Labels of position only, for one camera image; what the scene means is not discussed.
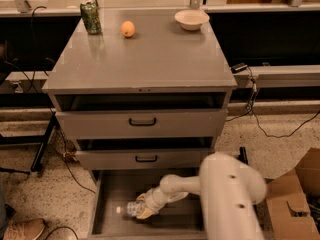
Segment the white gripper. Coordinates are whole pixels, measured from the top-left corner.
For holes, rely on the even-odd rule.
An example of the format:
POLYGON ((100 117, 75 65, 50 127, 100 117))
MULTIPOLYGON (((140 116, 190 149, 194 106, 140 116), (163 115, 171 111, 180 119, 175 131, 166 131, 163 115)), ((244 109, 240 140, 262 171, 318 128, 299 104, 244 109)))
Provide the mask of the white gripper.
POLYGON ((144 220, 153 214, 158 214, 172 197, 172 194, 164 192, 160 187, 152 188, 146 193, 140 194, 136 200, 145 201, 147 208, 143 209, 143 211, 137 216, 137 219, 144 220))

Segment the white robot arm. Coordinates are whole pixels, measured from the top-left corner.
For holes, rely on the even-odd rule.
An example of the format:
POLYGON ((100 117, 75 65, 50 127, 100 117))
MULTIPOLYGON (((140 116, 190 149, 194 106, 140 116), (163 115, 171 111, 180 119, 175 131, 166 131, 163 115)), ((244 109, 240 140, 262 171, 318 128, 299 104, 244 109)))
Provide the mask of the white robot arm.
POLYGON ((266 196, 265 180, 257 170, 223 153, 207 156, 197 176, 164 176, 158 187, 137 198, 136 217, 146 219, 190 193, 200 196, 208 240, 264 240, 254 206, 266 196))

